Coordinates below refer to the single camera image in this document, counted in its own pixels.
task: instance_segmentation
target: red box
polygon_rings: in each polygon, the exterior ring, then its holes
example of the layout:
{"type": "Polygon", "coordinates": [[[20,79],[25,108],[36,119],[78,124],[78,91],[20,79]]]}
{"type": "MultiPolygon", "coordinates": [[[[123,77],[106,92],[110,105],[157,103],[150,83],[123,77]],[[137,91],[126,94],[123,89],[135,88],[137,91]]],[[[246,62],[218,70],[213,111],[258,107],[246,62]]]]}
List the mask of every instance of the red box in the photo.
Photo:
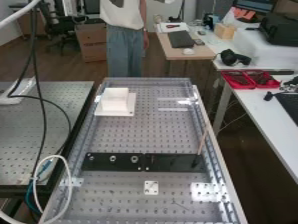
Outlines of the red box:
{"type": "Polygon", "coordinates": [[[276,89],[280,86],[280,82],[278,82],[271,75],[262,70],[244,70],[243,71],[247,77],[255,83],[255,87],[260,89],[276,89]]]}
{"type": "Polygon", "coordinates": [[[244,72],[232,70],[222,71],[221,75],[234,89],[254,89],[255,83],[244,74],[244,72]]]}

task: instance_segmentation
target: blue cable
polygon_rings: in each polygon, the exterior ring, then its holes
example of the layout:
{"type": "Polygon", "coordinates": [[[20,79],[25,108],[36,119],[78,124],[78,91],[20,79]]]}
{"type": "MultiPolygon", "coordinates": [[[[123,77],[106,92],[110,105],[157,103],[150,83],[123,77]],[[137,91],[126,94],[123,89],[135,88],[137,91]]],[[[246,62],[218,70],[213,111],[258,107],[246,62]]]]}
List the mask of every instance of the blue cable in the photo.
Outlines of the blue cable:
{"type": "MultiPolygon", "coordinates": [[[[52,164],[52,160],[49,160],[49,161],[44,164],[42,169],[41,169],[41,171],[40,171],[38,174],[37,174],[37,178],[38,178],[40,175],[44,173],[44,171],[49,168],[50,164],[52,164]]],[[[32,192],[33,192],[32,189],[33,189],[33,181],[30,180],[29,187],[28,187],[28,189],[26,189],[26,193],[25,193],[25,203],[28,204],[29,209],[30,209],[34,213],[40,214],[38,209],[32,205],[32,203],[30,203],[30,199],[29,199],[29,196],[30,196],[30,194],[32,194],[32,192]]]]}

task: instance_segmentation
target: black metal bracket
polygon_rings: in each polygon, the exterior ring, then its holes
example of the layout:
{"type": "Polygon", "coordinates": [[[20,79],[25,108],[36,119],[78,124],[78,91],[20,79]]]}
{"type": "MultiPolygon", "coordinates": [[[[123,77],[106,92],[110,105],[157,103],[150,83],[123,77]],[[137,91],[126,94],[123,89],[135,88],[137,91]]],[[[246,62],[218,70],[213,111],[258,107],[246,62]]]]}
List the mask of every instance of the black metal bracket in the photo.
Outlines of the black metal bracket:
{"type": "Polygon", "coordinates": [[[206,172],[201,155],[86,153],[82,171],[119,172],[206,172]]]}

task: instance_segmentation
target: chair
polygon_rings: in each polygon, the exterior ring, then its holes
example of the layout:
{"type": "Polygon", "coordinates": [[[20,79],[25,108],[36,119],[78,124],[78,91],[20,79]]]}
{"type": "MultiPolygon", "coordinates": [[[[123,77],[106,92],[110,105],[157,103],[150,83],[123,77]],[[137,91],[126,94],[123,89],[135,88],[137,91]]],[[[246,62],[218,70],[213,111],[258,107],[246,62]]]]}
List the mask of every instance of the chair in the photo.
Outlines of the chair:
{"type": "Polygon", "coordinates": [[[78,48],[78,41],[76,38],[74,27],[76,24],[86,20],[86,16],[72,17],[72,16],[58,16],[58,12],[49,10],[49,3],[41,1],[38,3],[38,8],[45,19],[45,33],[50,39],[58,37],[58,41],[46,46],[46,52],[50,51],[53,47],[58,47],[60,55],[64,54],[64,47],[68,43],[72,43],[76,48],[78,48]]]}

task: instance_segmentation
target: jeans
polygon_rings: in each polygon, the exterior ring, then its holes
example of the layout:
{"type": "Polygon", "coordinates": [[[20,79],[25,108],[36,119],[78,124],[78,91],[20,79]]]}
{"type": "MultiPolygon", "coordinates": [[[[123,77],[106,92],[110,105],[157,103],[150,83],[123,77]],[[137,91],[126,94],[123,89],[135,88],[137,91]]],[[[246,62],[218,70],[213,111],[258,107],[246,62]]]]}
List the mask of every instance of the jeans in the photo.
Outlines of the jeans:
{"type": "Polygon", "coordinates": [[[141,77],[143,32],[107,25],[109,77],[141,77]]]}

